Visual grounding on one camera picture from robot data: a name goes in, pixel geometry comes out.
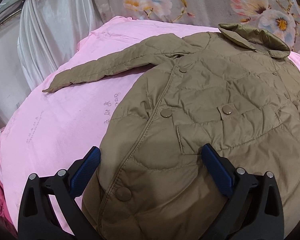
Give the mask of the olive quilted puffer jacket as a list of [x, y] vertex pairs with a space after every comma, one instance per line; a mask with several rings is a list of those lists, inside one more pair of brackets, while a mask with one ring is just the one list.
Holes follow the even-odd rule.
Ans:
[[49, 93], [150, 65], [115, 109], [82, 210], [105, 239], [198, 239], [224, 205], [199, 152], [274, 173], [285, 234], [300, 222], [300, 71], [265, 29], [153, 36], [65, 70]]

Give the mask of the pink printed bed sheet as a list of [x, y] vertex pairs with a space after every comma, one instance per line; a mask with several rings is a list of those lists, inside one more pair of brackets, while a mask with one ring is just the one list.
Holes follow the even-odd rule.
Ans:
[[[182, 38], [218, 31], [218, 27], [117, 16], [86, 37], [74, 57], [26, 98], [0, 135], [0, 181], [13, 225], [18, 226], [21, 198], [29, 175], [51, 176], [82, 158], [91, 147], [100, 148], [115, 109], [151, 66], [49, 93], [47, 89], [57, 74], [117, 53], [153, 36], [174, 34]], [[289, 59], [300, 71], [300, 55], [290, 51]]]

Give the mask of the silver satin curtain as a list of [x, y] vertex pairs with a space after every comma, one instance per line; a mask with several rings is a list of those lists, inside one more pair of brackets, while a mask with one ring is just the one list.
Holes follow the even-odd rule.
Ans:
[[0, 2], [0, 129], [101, 23], [93, 0]]

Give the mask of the grey floral blanket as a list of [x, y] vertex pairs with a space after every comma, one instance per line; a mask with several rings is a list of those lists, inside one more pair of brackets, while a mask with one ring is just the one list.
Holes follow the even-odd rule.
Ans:
[[102, 20], [114, 16], [216, 27], [248, 24], [266, 29], [300, 54], [299, 0], [94, 0]]

